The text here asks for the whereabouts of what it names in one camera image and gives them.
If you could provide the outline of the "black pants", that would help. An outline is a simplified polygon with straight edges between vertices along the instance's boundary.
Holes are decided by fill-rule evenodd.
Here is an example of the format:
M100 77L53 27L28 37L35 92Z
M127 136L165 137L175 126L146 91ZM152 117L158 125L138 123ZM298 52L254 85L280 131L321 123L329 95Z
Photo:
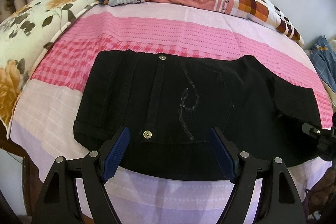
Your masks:
M171 180L215 181L223 174L209 145L217 127L258 159L288 167L317 156L303 124L321 126L313 90L278 77L255 57L234 61L102 51L73 124L75 140L99 149L125 126L120 165Z

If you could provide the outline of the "blue plaid cloth pile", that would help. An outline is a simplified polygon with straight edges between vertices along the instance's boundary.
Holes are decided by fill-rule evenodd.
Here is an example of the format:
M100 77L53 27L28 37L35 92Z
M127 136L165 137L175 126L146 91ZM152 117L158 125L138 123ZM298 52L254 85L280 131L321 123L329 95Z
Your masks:
M325 36L319 36L311 47L310 60L319 77L335 92L335 52Z

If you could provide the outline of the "pink checkered bed sheet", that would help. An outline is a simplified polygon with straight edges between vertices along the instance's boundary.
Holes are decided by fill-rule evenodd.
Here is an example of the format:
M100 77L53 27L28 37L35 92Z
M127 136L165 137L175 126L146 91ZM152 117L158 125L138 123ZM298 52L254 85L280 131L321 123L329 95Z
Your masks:
M11 138L21 145L45 179L57 156L81 158L90 150L74 138L73 126L90 71L102 51L234 61L250 55L278 77L310 88L321 126L332 127L333 110L312 63L286 36L249 20L174 4L96 6L80 17L48 50L26 85L14 112ZM310 159L289 167L300 196L325 169ZM119 165L106 184L122 223L215 223L232 184L171 180Z

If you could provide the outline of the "floral cream pillow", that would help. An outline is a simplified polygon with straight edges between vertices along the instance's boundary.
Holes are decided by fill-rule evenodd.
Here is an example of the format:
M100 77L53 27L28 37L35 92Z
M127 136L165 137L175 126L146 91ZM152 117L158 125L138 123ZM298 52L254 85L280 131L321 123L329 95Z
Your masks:
M98 0L34 0L1 23L1 123L10 134L14 109L53 43Z

